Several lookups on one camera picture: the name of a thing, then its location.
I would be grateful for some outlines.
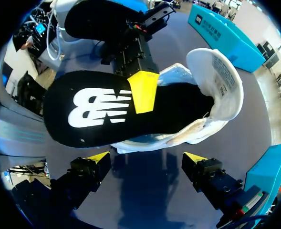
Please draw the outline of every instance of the table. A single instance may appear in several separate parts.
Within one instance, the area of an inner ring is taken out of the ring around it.
[[[187,53],[209,48],[187,23],[188,15],[170,16],[168,26],[149,42],[152,57],[160,70],[179,62],[186,66]],[[75,70],[112,72],[88,53],[92,41],[72,47],[62,61],[57,77]],[[238,70],[244,87],[240,114],[221,131],[205,141],[153,152],[118,155],[108,146],[73,149],[54,144],[47,155],[51,178],[59,178],[78,156],[92,156],[110,150],[112,169],[96,193],[90,193],[74,214],[80,220],[104,229],[215,228],[222,216],[203,193],[197,193],[181,169],[184,151],[215,157],[235,179],[245,180],[246,172],[271,145],[267,108],[259,85],[251,73]]]

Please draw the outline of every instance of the wall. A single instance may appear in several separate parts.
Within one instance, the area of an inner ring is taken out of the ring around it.
[[[278,76],[279,73],[281,73],[281,55],[277,48],[281,45],[281,36],[268,16],[258,10],[254,5],[243,1],[233,23],[235,23],[255,45],[266,41],[269,42],[279,57],[279,61],[271,69],[272,72]]]
[[[8,43],[4,61],[13,69],[6,86],[6,91],[9,94],[11,94],[13,90],[13,95],[17,94],[17,83],[20,78],[24,76],[26,71],[28,71],[34,79],[38,75],[28,52],[20,49],[16,51],[12,39]]]
[[[264,13],[247,1],[242,2],[233,23],[235,23],[254,44],[265,41],[265,36],[268,35],[267,29],[273,26],[271,20]]]

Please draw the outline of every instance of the white logo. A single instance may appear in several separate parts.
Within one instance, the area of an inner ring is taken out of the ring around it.
[[[77,92],[73,97],[73,103],[77,106],[68,115],[68,123],[72,127],[81,128],[95,125],[103,125],[106,114],[108,116],[125,115],[127,111],[104,111],[105,109],[128,107],[129,104],[111,103],[115,101],[128,101],[131,97],[110,95],[113,89],[85,88]],[[121,90],[120,94],[131,94],[131,91]],[[93,103],[89,100],[96,97]],[[124,118],[110,119],[111,123],[124,122]]]

